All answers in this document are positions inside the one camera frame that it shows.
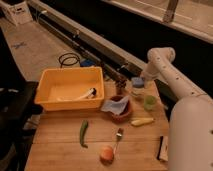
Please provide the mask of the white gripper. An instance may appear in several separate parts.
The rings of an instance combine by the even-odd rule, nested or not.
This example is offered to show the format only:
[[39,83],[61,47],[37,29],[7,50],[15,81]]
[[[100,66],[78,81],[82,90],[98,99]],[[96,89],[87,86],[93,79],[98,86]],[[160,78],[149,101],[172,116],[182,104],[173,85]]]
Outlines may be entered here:
[[158,70],[153,65],[147,65],[141,72],[141,77],[144,80],[144,87],[148,88],[151,82],[158,77]]

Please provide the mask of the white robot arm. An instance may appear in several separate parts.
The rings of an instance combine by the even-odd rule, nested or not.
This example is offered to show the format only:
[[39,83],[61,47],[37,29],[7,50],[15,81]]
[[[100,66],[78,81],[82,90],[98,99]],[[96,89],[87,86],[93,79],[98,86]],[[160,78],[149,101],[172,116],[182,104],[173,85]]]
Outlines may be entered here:
[[171,64],[173,48],[152,48],[147,58],[145,80],[161,75],[178,98],[169,122],[168,171],[213,171],[213,98]]

